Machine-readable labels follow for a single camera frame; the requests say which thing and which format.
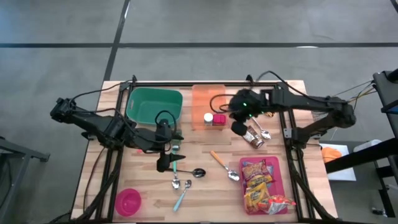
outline spoon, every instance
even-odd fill
[[[228,171],[228,177],[231,180],[239,181],[239,174],[236,171],[230,170],[228,166],[224,164],[224,162],[217,156],[217,154],[214,151],[211,151],[210,154],[217,160],[218,163],[224,166],[224,168]]]
[[[262,138],[264,138],[264,139],[271,139],[271,134],[269,134],[269,132],[268,132],[267,130],[263,129],[263,128],[260,126],[260,124],[256,121],[256,119],[254,119],[254,118],[251,118],[251,119],[255,122],[255,124],[257,125],[257,127],[260,128]]]
[[[174,179],[172,180],[172,186],[175,190],[180,188],[180,180],[177,178],[177,162],[173,162],[173,172],[174,172]]]
[[[179,208],[179,206],[181,204],[181,201],[184,198],[185,193],[187,192],[188,188],[191,187],[191,185],[192,185],[192,181],[191,180],[187,180],[186,183],[185,183],[185,190],[181,194],[181,196],[180,196],[179,200],[177,201],[177,203],[174,205],[173,211],[176,212],[178,210],[178,208]]]
[[[167,168],[166,171],[173,171],[173,169]],[[194,177],[204,177],[206,175],[206,171],[202,168],[196,168],[193,171],[177,170],[177,172],[188,172],[192,174]]]

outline green container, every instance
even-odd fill
[[[176,90],[161,88],[137,88],[131,92],[126,114],[131,120],[141,124],[156,124],[155,117],[162,110],[169,111],[178,121],[181,116],[182,94]],[[168,113],[162,113],[157,121],[168,119],[174,124]]]

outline wooden table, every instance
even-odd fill
[[[110,87],[118,82],[104,82],[103,88]],[[292,80],[289,83],[298,90],[305,92],[302,80]],[[98,109],[114,108],[118,96],[118,87],[101,93]],[[194,178],[191,174],[178,173],[183,183],[187,179],[192,180],[192,186],[188,190],[178,212],[173,212],[173,206],[183,191],[174,190],[171,180],[172,172],[159,173],[156,171],[158,154],[143,154],[138,150],[125,148],[121,176],[118,184],[118,192],[126,188],[133,188],[140,192],[142,205],[140,210],[131,217],[122,217],[114,213],[114,222],[296,222],[297,216],[294,208],[289,209],[285,215],[252,215],[249,216],[243,209],[243,196],[240,182],[232,182],[227,173],[210,155],[214,150],[231,169],[239,170],[238,161],[242,157],[276,156],[279,159],[280,171],[284,185],[285,195],[293,198],[290,184],[289,170],[286,162],[285,146],[281,134],[279,116],[273,118],[259,116],[258,122],[268,129],[272,139],[257,150],[254,150],[241,136],[235,135],[230,129],[222,131],[207,130],[193,131],[190,124],[192,91],[190,87],[174,88],[183,95],[183,109],[179,127],[185,140],[182,141],[180,154],[187,158],[178,161],[177,168],[193,170],[204,168],[207,171],[205,177]],[[227,87],[226,93],[236,93],[240,87]],[[297,126],[305,126],[313,122],[309,111],[295,110]],[[94,161],[102,150],[97,141],[91,141],[88,145],[80,183],[73,205],[72,218],[82,213],[83,195],[87,185]],[[98,193],[104,168],[105,154],[103,152],[97,169],[90,184],[86,206]],[[318,146],[308,145],[304,153],[305,168],[311,191],[319,202],[334,217],[337,216],[335,203],[331,194],[328,177],[323,164],[322,155]],[[103,216],[106,217],[109,203],[109,193],[105,198]],[[308,217],[305,198],[300,191],[304,217]]]

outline concrete floor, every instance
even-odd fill
[[[123,3],[2,0],[0,43],[112,43]],[[397,21],[389,0],[132,0],[121,42],[396,42]],[[110,52],[0,50],[0,135],[51,153],[46,164],[31,162],[10,223],[44,223],[71,209],[87,141],[79,128],[55,122],[49,113],[58,97],[99,89]],[[397,48],[119,49],[111,80],[132,74],[139,80],[242,80],[273,70],[287,80],[305,80],[310,95],[332,95],[397,68],[396,58]],[[88,95],[78,104],[94,109],[97,100]],[[376,94],[360,100],[357,124],[338,129],[333,140],[391,138],[380,107]],[[369,213],[368,202],[380,201],[374,180],[368,182],[356,191],[361,198],[355,203],[345,183],[332,183],[339,217],[396,222]]]

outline pink tray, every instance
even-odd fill
[[[240,173],[241,173],[241,185],[242,185],[242,194],[244,195],[244,191],[247,188],[246,183],[244,183],[244,176],[242,172],[243,168],[243,162],[250,162],[250,163],[257,163],[262,161],[263,159],[266,160],[266,165],[267,166],[274,166],[273,172],[272,172],[272,178],[274,179],[274,182],[271,184],[271,186],[268,188],[268,192],[270,196],[273,195],[283,195],[285,196],[285,190],[284,190],[284,185],[282,183],[282,176],[280,174],[280,168],[279,168],[279,161],[278,158],[275,156],[269,156],[269,157],[244,157],[239,161],[239,168],[240,168]],[[281,214],[286,214],[287,213],[287,208],[284,208],[280,212],[276,213],[276,215],[281,215]],[[258,211],[256,213],[252,213],[249,215],[267,215],[266,213],[262,211]]]

